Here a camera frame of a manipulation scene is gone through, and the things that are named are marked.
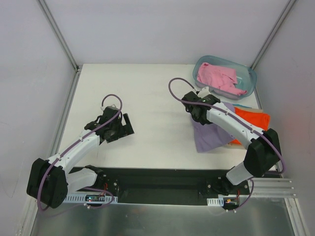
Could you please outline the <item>purple t shirt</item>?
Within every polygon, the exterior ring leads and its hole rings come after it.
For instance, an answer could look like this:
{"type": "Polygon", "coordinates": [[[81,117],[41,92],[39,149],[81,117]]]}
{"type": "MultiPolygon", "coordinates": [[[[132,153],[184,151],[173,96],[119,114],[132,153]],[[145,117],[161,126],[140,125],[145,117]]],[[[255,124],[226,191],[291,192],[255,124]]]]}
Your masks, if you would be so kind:
{"type": "Polygon", "coordinates": [[[214,123],[202,125],[192,118],[190,120],[198,153],[209,152],[215,148],[227,145],[235,139],[231,134],[214,123]]]}

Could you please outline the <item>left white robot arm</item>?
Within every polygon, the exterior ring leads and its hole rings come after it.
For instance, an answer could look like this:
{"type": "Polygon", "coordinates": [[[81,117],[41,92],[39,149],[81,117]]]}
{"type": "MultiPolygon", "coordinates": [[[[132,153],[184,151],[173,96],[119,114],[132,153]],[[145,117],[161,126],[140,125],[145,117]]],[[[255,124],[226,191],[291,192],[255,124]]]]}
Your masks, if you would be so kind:
{"type": "Polygon", "coordinates": [[[89,187],[105,190],[104,172],[92,165],[72,172],[75,165],[103,143],[111,143],[134,134],[129,116],[107,106],[102,115],[87,123],[78,139],[65,150],[44,160],[36,159],[27,184],[27,194],[51,208],[59,207],[67,195],[89,187]]]}

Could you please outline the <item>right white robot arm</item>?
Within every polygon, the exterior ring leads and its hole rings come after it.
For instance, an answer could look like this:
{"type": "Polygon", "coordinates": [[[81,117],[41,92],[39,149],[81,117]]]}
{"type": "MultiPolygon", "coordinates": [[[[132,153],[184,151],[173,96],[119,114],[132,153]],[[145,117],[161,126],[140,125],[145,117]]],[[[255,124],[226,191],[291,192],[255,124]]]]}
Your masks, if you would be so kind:
{"type": "Polygon", "coordinates": [[[202,125],[217,125],[247,151],[243,162],[211,183],[212,190],[218,194],[233,194],[240,183],[262,177],[281,160],[279,136],[274,129],[263,130],[249,123],[210,93],[200,97],[199,92],[190,91],[184,95],[182,103],[194,121],[202,125]]]}

